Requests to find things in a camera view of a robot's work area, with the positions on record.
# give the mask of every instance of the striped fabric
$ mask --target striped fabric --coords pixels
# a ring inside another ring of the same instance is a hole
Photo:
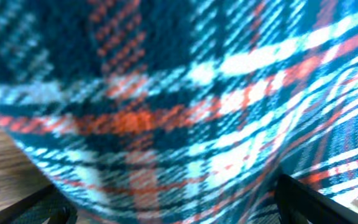
[[[358,0],[0,0],[0,125],[101,223],[358,196]]]

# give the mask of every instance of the black object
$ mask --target black object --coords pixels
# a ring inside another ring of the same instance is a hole
[[[307,188],[289,175],[281,175],[275,189],[281,224],[358,224],[358,214]]]
[[[75,207],[53,185],[0,211],[0,224],[41,224],[47,218],[48,224],[75,223],[77,218]]]

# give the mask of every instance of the wood grain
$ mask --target wood grain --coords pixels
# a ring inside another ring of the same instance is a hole
[[[49,184],[0,128],[0,211]],[[85,224],[89,221],[80,216],[77,223]]]

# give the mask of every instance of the beige surface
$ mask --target beige surface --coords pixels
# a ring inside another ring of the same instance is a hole
[[[0,129],[0,210],[42,189],[50,182]],[[89,223],[79,218],[77,223]]]

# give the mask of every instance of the brown wood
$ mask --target brown wood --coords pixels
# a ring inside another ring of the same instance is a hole
[[[0,211],[49,184],[0,128]],[[80,217],[77,223],[89,222]]]

